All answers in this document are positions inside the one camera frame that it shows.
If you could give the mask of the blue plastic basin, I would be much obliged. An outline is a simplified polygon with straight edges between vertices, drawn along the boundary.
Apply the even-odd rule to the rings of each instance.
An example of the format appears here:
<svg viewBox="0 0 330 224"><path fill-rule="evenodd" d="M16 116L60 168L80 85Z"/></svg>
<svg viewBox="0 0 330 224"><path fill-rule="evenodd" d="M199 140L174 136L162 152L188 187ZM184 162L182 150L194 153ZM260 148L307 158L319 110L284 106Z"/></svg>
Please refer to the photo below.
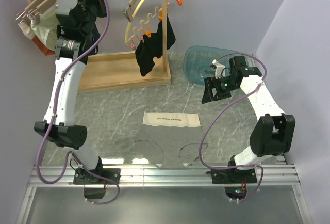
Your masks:
<svg viewBox="0 0 330 224"><path fill-rule="evenodd" d="M213 60L234 52L216 47L192 46L185 52L184 74L190 82L204 86L204 79L215 75L216 70L211 67Z"/></svg>

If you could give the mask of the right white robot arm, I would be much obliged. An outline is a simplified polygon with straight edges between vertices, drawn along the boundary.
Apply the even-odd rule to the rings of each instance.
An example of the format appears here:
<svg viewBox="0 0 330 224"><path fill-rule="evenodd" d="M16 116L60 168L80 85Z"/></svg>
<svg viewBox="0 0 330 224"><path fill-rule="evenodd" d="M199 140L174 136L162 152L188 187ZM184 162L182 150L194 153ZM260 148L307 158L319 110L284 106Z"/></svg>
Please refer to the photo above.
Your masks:
<svg viewBox="0 0 330 224"><path fill-rule="evenodd" d="M228 76L223 75L226 66L213 60L211 67L215 74L204 79L203 104L230 98L232 91L241 89L257 118L248 147L232 156L227 167L210 169L214 184L255 183L257 165L287 153L291 148L295 118L277 105L264 83L267 73L248 66L246 56L244 53L231 54Z"/></svg>

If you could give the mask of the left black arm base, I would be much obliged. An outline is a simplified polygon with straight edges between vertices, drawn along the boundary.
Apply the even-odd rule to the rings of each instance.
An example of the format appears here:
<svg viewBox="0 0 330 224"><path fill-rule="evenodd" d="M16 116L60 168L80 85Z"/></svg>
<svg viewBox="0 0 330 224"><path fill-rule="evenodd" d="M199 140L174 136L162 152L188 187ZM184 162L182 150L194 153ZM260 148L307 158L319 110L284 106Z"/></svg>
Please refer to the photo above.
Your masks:
<svg viewBox="0 0 330 224"><path fill-rule="evenodd" d="M73 180L74 185L84 186L84 197L87 199L98 200L105 196L106 188L110 183L103 178L119 183L121 173L119 168L91 170L91 172L98 176L88 173L83 168L78 168Z"/></svg>

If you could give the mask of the aluminium mounting rail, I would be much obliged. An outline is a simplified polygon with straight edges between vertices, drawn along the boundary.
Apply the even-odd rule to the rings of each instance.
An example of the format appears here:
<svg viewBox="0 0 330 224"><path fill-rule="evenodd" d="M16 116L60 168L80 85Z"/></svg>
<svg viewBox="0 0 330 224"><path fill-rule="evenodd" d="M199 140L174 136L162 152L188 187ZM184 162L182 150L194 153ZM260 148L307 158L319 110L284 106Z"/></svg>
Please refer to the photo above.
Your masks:
<svg viewBox="0 0 330 224"><path fill-rule="evenodd" d="M207 169L160 170L151 165L121 165L120 186L109 186L107 205L83 199L68 169L56 184L41 183L35 172L17 223L312 223L293 165L264 165L259 192L228 200L225 187L213 184Z"/></svg>

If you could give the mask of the black underwear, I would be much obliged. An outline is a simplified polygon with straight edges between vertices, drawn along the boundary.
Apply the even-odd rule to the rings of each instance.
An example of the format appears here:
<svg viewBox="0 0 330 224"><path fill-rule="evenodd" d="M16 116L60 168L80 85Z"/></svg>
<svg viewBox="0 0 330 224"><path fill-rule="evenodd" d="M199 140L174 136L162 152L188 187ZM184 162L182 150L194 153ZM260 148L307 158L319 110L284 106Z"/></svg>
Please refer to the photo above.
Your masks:
<svg viewBox="0 0 330 224"><path fill-rule="evenodd" d="M154 57L160 58L163 55L163 30L162 21L158 23L157 31L151 33L151 36L143 35L143 41L140 41L135 50L135 57L139 66L140 74L145 77L155 66Z"/></svg>

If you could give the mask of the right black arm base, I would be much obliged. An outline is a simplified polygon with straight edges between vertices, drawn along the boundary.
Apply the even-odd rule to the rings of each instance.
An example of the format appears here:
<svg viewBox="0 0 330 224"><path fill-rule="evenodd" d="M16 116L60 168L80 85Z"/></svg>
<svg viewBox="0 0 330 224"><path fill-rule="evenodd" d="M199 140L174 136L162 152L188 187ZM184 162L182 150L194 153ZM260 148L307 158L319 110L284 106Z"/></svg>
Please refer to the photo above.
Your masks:
<svg viewBox="0 0 330 224"><path fill-rule="evenodd" d="M238 186L225 186L225 194L229 200L240 201L246 198L248 190L247 183L256 183L255 169L239 170L210 170L206 174L211 175L212 184L238 184Z"/></svg>

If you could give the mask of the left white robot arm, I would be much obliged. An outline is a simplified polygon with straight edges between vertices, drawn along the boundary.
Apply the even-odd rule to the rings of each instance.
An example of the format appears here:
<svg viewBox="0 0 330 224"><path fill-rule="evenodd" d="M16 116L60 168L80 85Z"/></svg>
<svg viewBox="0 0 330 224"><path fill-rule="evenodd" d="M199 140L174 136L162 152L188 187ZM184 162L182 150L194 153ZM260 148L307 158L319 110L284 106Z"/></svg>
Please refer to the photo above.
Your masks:
<svg viewBox="0 0 330 224"><path fill-rule="evenodd" d="M43 121L36 122L34 130L43 137L36 158L39 179L48 181L40 171L42 151L48 141L72 155L80 167L80 173L93 184L104 178L103 164L87 146L87 128L75 124L74 108L82 73L89 55L98 52L98 43L103 38L96 28L97 18L108 14L104 0L57 0L57 41L55 45L55 78L51 99Z"/></svg>

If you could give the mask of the wooden drying rack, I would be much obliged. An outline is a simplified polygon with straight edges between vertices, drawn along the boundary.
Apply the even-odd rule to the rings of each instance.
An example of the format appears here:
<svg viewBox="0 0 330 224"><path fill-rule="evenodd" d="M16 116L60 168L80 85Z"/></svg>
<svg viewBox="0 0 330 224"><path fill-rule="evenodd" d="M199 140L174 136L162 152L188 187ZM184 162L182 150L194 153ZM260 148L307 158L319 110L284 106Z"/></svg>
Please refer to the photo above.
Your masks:
<svg viewBox="0 0 330 224"><path fill-rule="evenodd" d="M89 56L78 92L143 88L171 84L167 55L156 60L152 71L140 74L134 52L100 53Z"/></svg>

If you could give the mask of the light green underwear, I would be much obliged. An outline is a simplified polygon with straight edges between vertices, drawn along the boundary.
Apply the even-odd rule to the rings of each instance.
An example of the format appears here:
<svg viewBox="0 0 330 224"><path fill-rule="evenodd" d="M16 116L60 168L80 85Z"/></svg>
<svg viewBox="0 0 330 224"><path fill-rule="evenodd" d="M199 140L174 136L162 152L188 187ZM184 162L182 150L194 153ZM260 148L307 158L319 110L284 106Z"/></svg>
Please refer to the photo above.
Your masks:
<svg viewBox="0 0 330 224"><path fill-rule="evenodd" d="M54 51L57 42L57 26L59 21L56 17L57 7L51 6L45 13L40 15L40 23L31 21L30 27L39 40L49 49Z"/></svg>

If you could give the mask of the navy blue underwear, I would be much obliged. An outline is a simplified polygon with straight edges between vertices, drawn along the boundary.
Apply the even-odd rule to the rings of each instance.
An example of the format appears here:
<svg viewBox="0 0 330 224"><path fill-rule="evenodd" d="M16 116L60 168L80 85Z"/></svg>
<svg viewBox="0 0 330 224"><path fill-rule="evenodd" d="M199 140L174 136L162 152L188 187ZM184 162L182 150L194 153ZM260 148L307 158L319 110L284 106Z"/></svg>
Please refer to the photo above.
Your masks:
<svg viewBox="0 0 330 224"><path fill-rule="evenodd" d="M92 44L94 44L99 38L101 34L97 28L97 26L94 24L92 28ZM96 55L99 51L98 45L89 53L89 56Z"/></svg>

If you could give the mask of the orange underwear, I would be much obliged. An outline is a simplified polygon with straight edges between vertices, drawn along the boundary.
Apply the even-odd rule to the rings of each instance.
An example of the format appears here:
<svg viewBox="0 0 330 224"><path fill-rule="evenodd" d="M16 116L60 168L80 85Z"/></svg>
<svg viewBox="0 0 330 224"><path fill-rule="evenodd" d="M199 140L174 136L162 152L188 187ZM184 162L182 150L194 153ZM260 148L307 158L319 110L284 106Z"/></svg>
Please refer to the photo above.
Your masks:
<svg viewBox="0 0 330 224"><path fill-rule="evenodd" d="M32 38L32 42L38 47L38 49L42 52L45 56L54 55L55 52L53 50L48 49L37 36Z"/></svg>

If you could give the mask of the grey and cream underwear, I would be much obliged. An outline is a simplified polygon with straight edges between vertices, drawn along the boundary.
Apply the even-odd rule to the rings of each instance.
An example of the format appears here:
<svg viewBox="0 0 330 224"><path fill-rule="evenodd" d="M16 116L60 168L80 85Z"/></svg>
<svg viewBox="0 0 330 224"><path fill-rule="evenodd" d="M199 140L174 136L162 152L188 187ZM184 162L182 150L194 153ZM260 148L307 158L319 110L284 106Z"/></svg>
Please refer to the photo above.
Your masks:
<svg viewBox="0 0 330 224"><path fill-rule="evenodd" d="M198 114L145 112L135 144L160 169L185 169L199 157L203 135Z"/></svg>

